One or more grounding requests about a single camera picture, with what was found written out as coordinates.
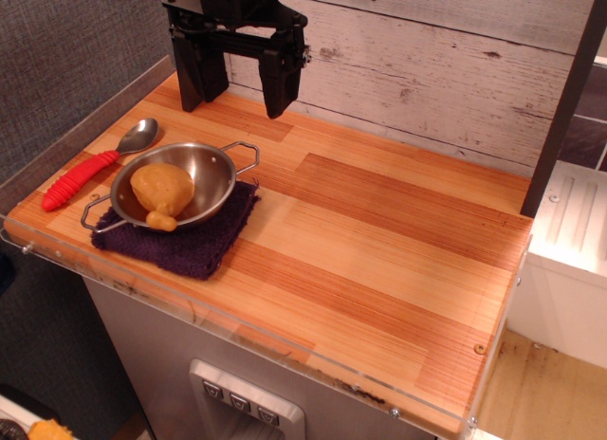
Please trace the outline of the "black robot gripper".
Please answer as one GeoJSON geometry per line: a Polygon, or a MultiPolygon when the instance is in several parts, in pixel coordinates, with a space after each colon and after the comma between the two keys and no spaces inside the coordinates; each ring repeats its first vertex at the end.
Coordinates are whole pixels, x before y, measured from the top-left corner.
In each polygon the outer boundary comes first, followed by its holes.
{"type": "Polygon", "coordinates": [[[208,102],[229,87],[223,52],[259,60],[270,119],[280,117],[298,99],[301,70],[309,60],[303,14],[279,0],[163,0],[163,6],[176,30],[176,73],[197,71],[208,102]]]}

